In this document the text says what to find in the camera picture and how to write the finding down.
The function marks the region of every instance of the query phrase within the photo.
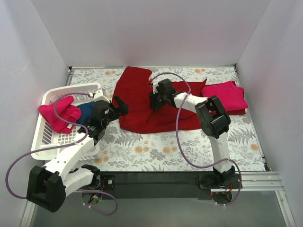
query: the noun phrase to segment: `plastic basket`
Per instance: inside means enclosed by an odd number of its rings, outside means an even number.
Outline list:
[[[44,94],[41,104],[49,105],[54,101],[56,101],[60,96],[70,92],[94,93],[96,90],[100,88],[101,85],[99,83],[80,84],[80,85],[55,88],[47,91]],[[75,106],[91,101],[91,98],[87,96],[73,95],[73,97],[74,97],[74,102],[72,104]],[[53,131],[49,123],[45,121],[42,115],[39,114],[31,150],[55,147],[61,144],[72,143],[73,138],[75,137],[78,129],[79,129],[78,126],[74,127],[70,134],[56,133],[55,131]],[[64,148],[41,151],[41,152],[33,153],[31,155],[34,159],[37,160],[52,160],[63,149]],[[96,154],[99,152],[99,149],[100,149],[99,147],[98,148],[96,147],[94,151],[86,153],[82,158],[82,160],[96,159],[97,158]]]

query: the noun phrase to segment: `white wall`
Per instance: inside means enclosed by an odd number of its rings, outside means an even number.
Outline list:
[[[64,86],[67,67],[30,0],[0,0],[0,225],[17,227],[26,201],[6,190],[4,175],[30,151],[37,108],[45,91]],[[25,196],[31,157],[10,175],[13,191]]]
[[[279,171],[303,226],[303,2],[272,0],[239,63],[269,167]]]
[[[230,65],[269,0],[32,0],[68,66]]]

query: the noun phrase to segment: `pink cloth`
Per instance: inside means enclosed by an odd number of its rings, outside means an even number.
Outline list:
[[[71,105],[74,101],[73,96],[67,96],[61,99],[57,104],[57,113],[60,117],[69,122],[75,123],[81,117],[81,110],[74,105]],[[71,133],[73,126],[68,128],[68,123],[61,121],[56,117],[53,111],[54,103],[50,105],[42,105],[38,108],[40,114],[44,117],[44,119],[51,125],[53,130],[56,133]]]
[[[244,99],[244,88],[235,86],[231,81],[203,87],[202,96],[218,96],[226,111],[243,110],[248,108]]]

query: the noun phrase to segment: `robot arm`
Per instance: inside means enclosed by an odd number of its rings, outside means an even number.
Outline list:
[[[179,108],[186,95],[186,92],[175,91],[169,79],[153,83],[153,92],[149,93],[151,108],[156,110],[166,104]],[[229,159],[227,131],[231,120],[219,98],[188,95],[182,109],[197,114],[201,128],[211,142],[214,162]],[[229,161],[216,164],[214,172],[218,175],[221,185],[226,184],[235,175],[234,166]]]
[[[83,165],[77,171],[70,173],[74,165],[84,154],[99,148],[99,141],[105,134],[105,129],[111,121],[128,113],[128,106],[115,96],[118,104],[115,107],[104,95],[103,90],[91,94],[95,102],[92,113],[84,125],[88,128],[88,136],[81,142],[65,148],[54,159],[44,166],[35,166],[29,174],[27,200],[51,211],[56,212],[63,204],[65,197],[79,188],[95,186],[100,179],[98,168]],[[85,136],[85,130],[80,128],[74,141]]]

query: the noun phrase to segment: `floral pattern fabric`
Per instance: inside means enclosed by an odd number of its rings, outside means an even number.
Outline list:
[[[235,81],[239,85],[234,68],[152,68],[151,78],[162,72],[173,72],[186,81],[203,81],[217,84]],[[105,89],[106,96],[112,99],[116,83],[124,68],[116,69],[79,69],[75,70],[71,85],[98,82]],[[169,78],[180,81],[173,75],[162,75],[158,79]],[[242,171],[264,171],[259,145],[252,127],[249,113],[231,115],[228,132],[228,146],[231,159],[235,160]],[[205,166],[213,163],[211,144],[202,130],[179,131],[179,138],[187,158],[194,164]],[[100,143],[102,158],[79,161],[97,166],[101,171],[212,171],[196,169],[182,157],[176,133],[160,132],[137,134],[120,128],[119,121],[109,124]]]

